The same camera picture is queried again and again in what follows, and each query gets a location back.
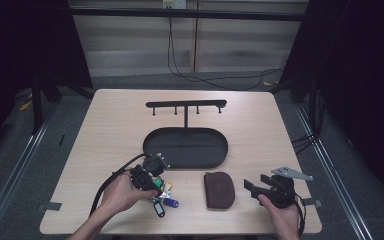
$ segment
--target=electrical cable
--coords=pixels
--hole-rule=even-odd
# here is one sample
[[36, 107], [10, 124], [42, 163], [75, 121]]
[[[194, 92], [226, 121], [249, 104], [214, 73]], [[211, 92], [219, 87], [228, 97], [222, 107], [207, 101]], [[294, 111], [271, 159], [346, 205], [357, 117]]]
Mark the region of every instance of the electrical cable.
[[121, 167], [119, 170], [117, 170], [116, 172], [113, 172], [112, 175], [107, 178], [107, 180], [105, 180], [104, 183], [102, 183], [101, 187], [99, 187], [99, 190], [98, 192], [96, 193], [95, 195], [95, 199], [93, 200], [93, 204], [92, 204], [92, 208], [90, 209], [90, 215], [92, 215], [92, 213], [96, 210], [96, 207], [98, 206], [98, 201], [102, 195], [102, 193], [104, 192], [104, 190], [108, 187], [108, 185], [110, 185], [120, 174], [124, 173], [126, 171], [126, 168], [132, 164], [134, 161], [136, 161], [138, 158], [141, 158], [141, 157], [149, 157], [150, 155], [146, 154], [146, 153], [142, 153], [142, 154], [139, 154], [137, 155], [136, 157], [134, 157], [132, 160], [130, 160], [129, 162], [127, 162], [123, 167]]
[[307, 208], [305, 207], [304, 201], [301, 198], [301, 196], [296, 194], [296, 193], [295, 193], [295, 195], [300, 199], [301, 204], [304, 207], [304, 214], [303, 214], [300, 205], [298, 204], [298, 202], [296, 200], [294, 200], [295, 206], [297, 206], [297, 208], [298, 208], [298, 214], [300, 217], [298, 236], [301, 237], [302, 233], [304, 232], [304, 228], [305, 228], [305, 219], [307, 218]]
[[317, 94], [317, 107], [316, 107], [316, 123], [315, 123], [315, 126], [314, 126], [314, 131], [310, 134], [310, 135], [305, 135], [305, 136], [302, 136], [298, 139], [295, 139], [295, 140], [292, 140], [291, 142], [294, 144], [294, 143], [298, 143], [298, 142], [302, 142], [302, 141], [309, 141], [305, 144], [300, 144], [298, 146], [294, 146], [294, 148], [298, 148], [298, 147], [301, 147], [301, 146], [304, 146], [302, 147], [300, 150], [297, 150], [295, 152], [296, 155], [298, 155], [299, 153], [301, 153], [302, 151], [304, 151], [306, 148], [308, 148], [312, 143], [314, 143], [320, 136], [320, 132], [322, 130], [322, 126], [323, 126], [323, 117], [324, 117], [324, 109], [325, 109], [325, 101], [323, 100], [323, 98], [321, 97], [321, 95], [318, 93]]
[[277, 86], [275, 86], [272, 89], [270, 89], [268, 92], [270, 92], [271, 94], [274, 95], [274, 94], [276, 94], [276, 93], [278, 93], [278, 92], [280, 92], [280, 91], [282, 91], [284, 89], [287, 89], [287, 88], [290, 88], [290, 87], [294, 86], [294, 84], [299, 82], [304, 77], [305, 76], [294, 77], [294, 78], [292, 78], [289, 81], [286, 81], [286, 82], [278, 84]]
[[[269, 75], [269, 74], [277, 72], [277, 71], [283, 71], [283, 69], [284, 69], [284, 67], [280, 67], [280, 68], [276, 68], [276, 69], [266, 69], [263, 72], [261, 72], [260, 74], [252, 75], [252, 76], [240, 76], [240, 77], [232, 77], [231, 76], [231, 77], [216, 77], [216, 78], [207, 78], [207, 79], [203, 79], [203, 78], [199, 78], [199, 77], [191, 76], [191, 75], [184, 75], [184, 74], [180, 73], [179, 68], [177, 67], [177, 63], [176, 63], [176, 57], [175, 57], [175, 51], [174, 51], [174, 41], [173, 41], [173, 32], [172, 32], [172, 19], [171, 18], [169, 18], [169, 28], [170, 28], [169, 29], [169, 43], [168, 43], [168, 51], [167, 51], [168, 69], [175, 76], [178, 76], [178, 77], [180, 77], [184, 80], [187, 80], [189, 82], [196, 82], [196, 83], [205, 82], [207, 84], [210, 84], [212, 86], [222, 88], [225, 90], [247, 91], [247, 90], [251, 90], [251, 89], [254, 89], [254, 88], [260, 86], [262, 81], [263, 81], [263, 76]], [[173, 64], [174, 64], [176, 71], [174, 71], [170, 66], [170, 50], [171, 50], [171, 55], [172, 55], [171, 57], [173, 59]], [[229, 88], [229, 87], [224, 87], [224, 86], [221, 86], [221, 85], [218, 85], [218, 84], [211, 82], [211, 81], [223, 80], [223, 79], [244, 79], [244, 78], [245, 79], [246, 78], [251, 79], [251, 78], [257, 78], [257, 77], [259, 78], [258, 82], [256, 84], [250, 86], [250, 87], [247, 87], [247, 88]]]

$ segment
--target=aluminum rail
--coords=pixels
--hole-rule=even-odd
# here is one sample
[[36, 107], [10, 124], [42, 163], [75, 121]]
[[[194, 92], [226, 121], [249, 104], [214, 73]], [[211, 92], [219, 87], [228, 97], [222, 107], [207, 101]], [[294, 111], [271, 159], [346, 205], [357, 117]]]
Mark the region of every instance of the aluminum rail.
[[40, 129], [37, 131], [36, 134], [30, 137], [30, 140], [27, 143], [24, 152], [21, 154], [17, 165], [15, 166], [7, 182], [5, 183], [5, 186], [0, 192], [0, 221], [10, 204], [18, 185], [21, 182], [24, 173], [27, 171], [27, 167], [29, 166], [29, 163], [31, 162], [31, 159], [33, 158], [37, 147], [39, 146], [39, 143], [42, 141], [43, 135], [46, 132], [50, 119], [54, 115], [56, 107], [57, 104], [54, 104], [53, 108], [51, 109], [51, 112], [43, 122]]
[[[300, 120], [307, 132], [308, 136], [313, 134], [311, 130], [311, 126], [308, 122], [308, 116], [302, 106], [297, 107], [297, 112], [300, 117]], [[323, 146], [320, 139], [316, 139], [313, 142], [314, 150], [317, 153], [317, 156], [320, 160], [321, 165], [323, 166], [327, 177], [332, 184], [333, 189], [335, 190], [336, 195], [339, 198], [339, 201], [344, 208], [344, 211], [350, 221], [358, 239], [360, 240], [373, 240], [373, 237], [370, 233], [370, 230], [364, 221], [363, 216], [349, 195], [344, 183], [342, 182], [339, 173], [335, 169], [335, 165], [333, 164], [329, 154], [327, 153], [325, 147]]]
[[158, 9], [158, 8], [102, 8], [80, 7], [52, 8], [32, 7], [24, 8], [24, 12], [71, 14], [86, 16], [131, 16], [131, 17], [171, 17], [171, 18], [209, 18], [209, 19], [240, 19], [240, 20], [268, 20], [292, 21], [328, 19], [329, 16], [306, 15], [303, 13], [270, 13], [270, 12], [242, 12], [242, 11], [213, 11], [188, 9]]

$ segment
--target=wooden table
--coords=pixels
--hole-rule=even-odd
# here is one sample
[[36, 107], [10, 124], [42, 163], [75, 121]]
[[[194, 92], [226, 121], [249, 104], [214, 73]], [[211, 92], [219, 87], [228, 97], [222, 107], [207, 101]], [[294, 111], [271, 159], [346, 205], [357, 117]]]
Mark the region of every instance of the wooden table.
[[[180, 90], [99, 90], [91, 103], [40, 230], [44, 234], [73, 233], [87, 218], [102, 182], [130, 159], [142, 153], [148, 133], [161, 127], [182, 127], [183, 108], [152, 109], [146, 102], [225, 99], [216, 107], [189, 108], [190, 127], [213, 128], [225, 135], [229, 151], [215, 169], [166, 170], [161, 177], [173, 183], [172, 198], [178, 208], [165, 206], [165, 217], [156, 215], [148, 201], [139, 201], [118, 214], [103, 234], [267, 234], [273, 225], [264, 207], [243, 187], [244, 178], [258, 186], [260, 174], [271, 176], [274, 168], [288, 166], [301, 171], [274, 97], [261, 92]], [[236, 199], [228, 210], [206, 207], [205, 172], [223, 171], [234, 183]], [[303, 198], [310, 193], [305, 181], [295, 180]], [[305, 233], [317, 233], [321, 223], [314, 206], [307, 207]]]

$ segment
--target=brown leather pouch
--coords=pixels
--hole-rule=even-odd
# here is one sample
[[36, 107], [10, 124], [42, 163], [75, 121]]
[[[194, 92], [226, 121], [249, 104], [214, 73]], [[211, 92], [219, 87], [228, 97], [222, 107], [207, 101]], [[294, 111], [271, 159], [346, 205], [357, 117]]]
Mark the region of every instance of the brown leather pouch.
[[204, 186], [208, 208], [226, 209], [235, 201], [232, 178], [225, 172], [205, 174]]

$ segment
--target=person's left hand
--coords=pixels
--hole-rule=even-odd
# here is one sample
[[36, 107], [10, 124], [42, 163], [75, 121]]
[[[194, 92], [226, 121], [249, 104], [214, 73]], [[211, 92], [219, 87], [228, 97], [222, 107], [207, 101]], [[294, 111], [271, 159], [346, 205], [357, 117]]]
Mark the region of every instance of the person's left hand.
[[133, 186], [130, 171], [118, 176], [104, 191], [100, 208], [109, 211], [111, 216], [131, 208], [140, 199], [150, 199], [157, 191], [141, 191]]

